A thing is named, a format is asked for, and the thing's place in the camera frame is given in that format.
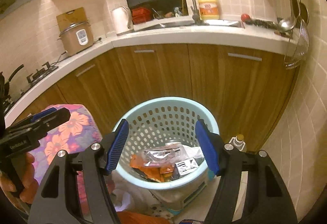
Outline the person left hand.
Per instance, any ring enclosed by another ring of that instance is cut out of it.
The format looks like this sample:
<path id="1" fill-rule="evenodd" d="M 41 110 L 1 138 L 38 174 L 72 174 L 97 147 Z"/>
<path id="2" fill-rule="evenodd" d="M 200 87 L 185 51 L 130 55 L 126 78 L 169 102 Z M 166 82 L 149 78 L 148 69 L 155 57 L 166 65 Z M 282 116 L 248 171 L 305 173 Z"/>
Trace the person left hand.
<path id="1" fill-rule="evenodd" d="M 7 199 L 16 207 L 20 207 L 20 203 L 32 204 L 34 197 L 37 193 L 38 182 L 34 178 L 35 168 L 33 163 L 35 158 L 30 153 L 25 153 L 24 157 L 20 156 L 19 161 L 22 161 L 20 171 L 18 173 L 20 181 L 22 182 L 24 189 L 20 193 L 19 197 L 16 198 L 12 193 L 16 192 L 16 186 L 12 182 L 11 178 L 1 170 L 1 189 L 4 192 Z"/>

